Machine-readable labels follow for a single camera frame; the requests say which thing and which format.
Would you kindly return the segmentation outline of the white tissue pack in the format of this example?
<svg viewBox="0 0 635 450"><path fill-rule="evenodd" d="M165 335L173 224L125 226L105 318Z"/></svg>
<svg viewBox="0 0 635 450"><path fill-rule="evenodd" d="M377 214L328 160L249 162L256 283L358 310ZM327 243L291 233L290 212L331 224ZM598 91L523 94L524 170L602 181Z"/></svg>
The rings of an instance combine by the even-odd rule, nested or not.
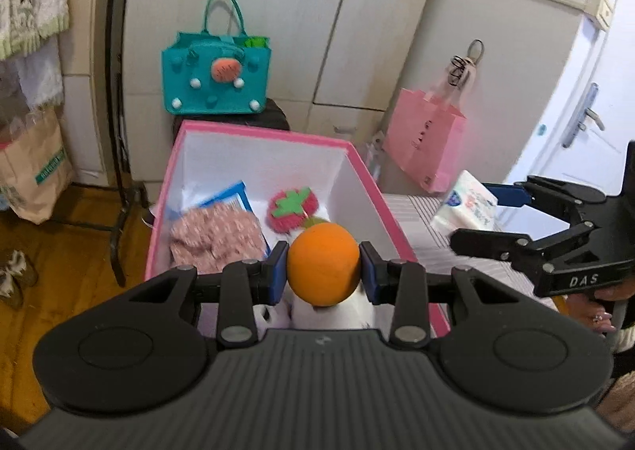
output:
<svg viewBox="0 0 635 450"><path fill-rule="evenodd" d="M450 236L455 230L493 230L498 199L470 172L458 175L451 191L431 218L431 227Z"/></svg>

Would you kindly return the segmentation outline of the pink floral fabric scrunchie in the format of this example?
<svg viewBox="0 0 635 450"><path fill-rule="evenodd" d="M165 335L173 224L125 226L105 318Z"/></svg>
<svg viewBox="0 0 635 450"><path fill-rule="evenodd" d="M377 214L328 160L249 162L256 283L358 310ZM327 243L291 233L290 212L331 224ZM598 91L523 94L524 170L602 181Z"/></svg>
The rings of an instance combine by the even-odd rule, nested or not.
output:
<svg viewBox="0 0 635 450"><path fill-rule="evenodd" d="M216 203L189 210L170 230L170 251L177 266L192 265L199 274L216 274L243 260L267 255L267 242L253 212Z"/></svg>

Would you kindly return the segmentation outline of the white plush toy orange ball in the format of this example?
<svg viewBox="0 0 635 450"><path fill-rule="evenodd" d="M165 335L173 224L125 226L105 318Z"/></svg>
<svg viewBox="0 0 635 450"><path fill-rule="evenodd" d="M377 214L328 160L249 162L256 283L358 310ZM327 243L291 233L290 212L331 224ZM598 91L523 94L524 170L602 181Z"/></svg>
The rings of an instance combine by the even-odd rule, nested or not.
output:
<svg viewBox="0 0 635 450"><path fill-rule="evenodd" d="M375 309L360 284L360 248L342 226L323 222L303 230L286 260L287 284L278 305L254 308L260 336L270 328L364 330Z"/></svg>

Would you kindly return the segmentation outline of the red strawberry plush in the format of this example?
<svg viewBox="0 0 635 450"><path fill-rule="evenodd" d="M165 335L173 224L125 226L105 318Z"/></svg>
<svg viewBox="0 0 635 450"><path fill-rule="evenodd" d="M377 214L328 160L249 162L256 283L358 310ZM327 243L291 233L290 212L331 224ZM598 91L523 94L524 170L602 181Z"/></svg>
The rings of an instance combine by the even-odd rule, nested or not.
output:
<svg viewBox="0 0 635 450"><path fill-rule="evenodd" d="M276 233L290 233L304 225L319 209L319 200L308 186L275 194L269 201L266 221Z"/></svg>

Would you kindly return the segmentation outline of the green round sponge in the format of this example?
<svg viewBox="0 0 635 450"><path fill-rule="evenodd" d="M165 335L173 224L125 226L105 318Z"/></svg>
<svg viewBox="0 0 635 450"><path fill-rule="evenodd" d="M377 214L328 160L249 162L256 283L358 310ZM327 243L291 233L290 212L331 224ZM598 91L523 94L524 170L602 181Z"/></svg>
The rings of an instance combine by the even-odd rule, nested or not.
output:
<svg viewBox="0 0 635 450"><path fill-rule="evenodd" d="M310 228L314 225L318 225L321 223L328 223L327 219L320 218L319 216L309 216L309 218L304 219L304 223L302 224L303 228Z"/></svg>

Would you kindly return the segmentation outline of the striped pink tablecloth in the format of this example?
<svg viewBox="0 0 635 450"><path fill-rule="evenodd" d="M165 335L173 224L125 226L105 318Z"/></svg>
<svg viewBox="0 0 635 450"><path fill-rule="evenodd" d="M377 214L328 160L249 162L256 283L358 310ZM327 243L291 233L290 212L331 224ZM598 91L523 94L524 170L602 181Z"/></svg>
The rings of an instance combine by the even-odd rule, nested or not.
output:
<svg viewBox="0 0 635 450"><path fill-rule="evenodd" d="M439 198L385 194L384 199L402 227L417 260L429 272L447 274L454 266L473 267L546 307L558 310L551 298L535 296L529 278L513 270L509 263L456 255L450 248L449 238L431 226L431 219L440 206Z"/></svg>

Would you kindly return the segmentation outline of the white door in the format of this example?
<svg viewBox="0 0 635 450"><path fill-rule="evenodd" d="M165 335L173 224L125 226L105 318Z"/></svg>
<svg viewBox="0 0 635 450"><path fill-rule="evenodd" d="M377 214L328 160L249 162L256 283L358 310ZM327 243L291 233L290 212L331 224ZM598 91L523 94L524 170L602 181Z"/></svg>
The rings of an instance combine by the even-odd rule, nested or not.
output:
<svg viewBox="0 0 635 450"><path fill-rule="evenodd" d="M514 165L507 183L535 175L608 195L621 190L626 146L634 139L634 18L624 4L616 5L609 31L592 54L562 113L538 124L544 146L535 160Z"/></svg>

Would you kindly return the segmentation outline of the pink paper gift bag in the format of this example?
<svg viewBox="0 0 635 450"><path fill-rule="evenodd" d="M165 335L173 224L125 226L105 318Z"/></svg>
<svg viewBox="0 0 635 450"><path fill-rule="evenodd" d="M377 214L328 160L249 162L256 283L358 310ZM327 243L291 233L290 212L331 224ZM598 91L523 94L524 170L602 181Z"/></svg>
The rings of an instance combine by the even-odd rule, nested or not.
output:
<svg viewBox="0 0 635 450"><path fill-rule="evenodd" d="M398 94L383 150L427 193L446 192L454 182L466 126L462 100L477 80L484 51L483 41L475 39L466 55L451 58L428 89Z"/></svg>

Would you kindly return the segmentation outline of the pink cardboard box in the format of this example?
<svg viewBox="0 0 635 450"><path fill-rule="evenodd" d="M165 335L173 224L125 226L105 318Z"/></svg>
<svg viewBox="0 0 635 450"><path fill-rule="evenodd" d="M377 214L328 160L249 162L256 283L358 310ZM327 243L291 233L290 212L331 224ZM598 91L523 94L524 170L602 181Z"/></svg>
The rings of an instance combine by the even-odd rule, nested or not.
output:
<svg viewBox="0 0 635 450"><path fill-rule="evenodd" d="M349 142L290 131L187 121L174 142L148 249L145 275L172 265L171 225L181 214L242 183L266 220L280 192L308 187L322 219L369 241L383 259L416 257L360 154Z"/></svg>

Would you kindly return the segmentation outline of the teal felt tote bag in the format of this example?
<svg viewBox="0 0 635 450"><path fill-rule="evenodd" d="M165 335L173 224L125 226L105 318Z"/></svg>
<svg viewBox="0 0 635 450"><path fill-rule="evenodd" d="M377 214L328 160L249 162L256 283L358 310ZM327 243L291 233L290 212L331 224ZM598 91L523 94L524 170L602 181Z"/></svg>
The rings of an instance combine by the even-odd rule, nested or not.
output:
<svg viewBox="0 0 635 450"><path fill-rule="evenodd" d="M238 20L236 35L213 35L208 28L215 0L204 9L202 30L180 31L162 50L162 97L174 116L257 114L264 111L271 49L269 39L248 35L237 0L229 0Z"/></svg>

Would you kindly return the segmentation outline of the shoes on floor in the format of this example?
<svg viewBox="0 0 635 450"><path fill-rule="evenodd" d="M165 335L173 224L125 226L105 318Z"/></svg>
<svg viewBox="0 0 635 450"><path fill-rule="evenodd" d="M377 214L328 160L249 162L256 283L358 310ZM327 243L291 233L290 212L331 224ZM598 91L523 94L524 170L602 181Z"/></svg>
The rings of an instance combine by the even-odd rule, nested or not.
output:
<svg viewBox="0 0 635 450"><path fill-rule="evenodd" d="M0 261L0 296L13 310L24 304L23 289L38 283L39 275L29 257L21 250L2 250Z"/></svg>

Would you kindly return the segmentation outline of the beige wardrobe cabinet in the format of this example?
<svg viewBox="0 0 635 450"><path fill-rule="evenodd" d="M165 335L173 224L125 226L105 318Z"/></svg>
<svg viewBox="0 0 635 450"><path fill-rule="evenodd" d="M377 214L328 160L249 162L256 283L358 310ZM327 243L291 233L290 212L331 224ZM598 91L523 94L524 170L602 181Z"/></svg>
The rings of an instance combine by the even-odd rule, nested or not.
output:
<svg viewBox="0 0 635 450"><path fill-rule="evenodd" d="M583 62L588 0L237 0L246 28L270 40L269 97L294 131L355 142L385 118L394 94L433 83L480 40L460 164L484 181L527 171ZM236 28L227 2L127 0L123 98L131 172L162 181L172 119L162 105L162 51L181 31Z"/></svg>

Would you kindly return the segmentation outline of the brown paper bag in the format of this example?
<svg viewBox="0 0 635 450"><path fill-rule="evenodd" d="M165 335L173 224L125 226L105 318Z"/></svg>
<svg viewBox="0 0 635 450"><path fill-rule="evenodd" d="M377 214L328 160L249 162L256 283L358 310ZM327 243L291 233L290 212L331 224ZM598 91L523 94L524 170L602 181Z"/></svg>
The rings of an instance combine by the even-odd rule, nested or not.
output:
<svg viewBox="0 0 635 450"><path fill-rule="evenodd" d="M56 110L17 116L1 130L1 197L21 219L41 224L73 179Z"/></svg>

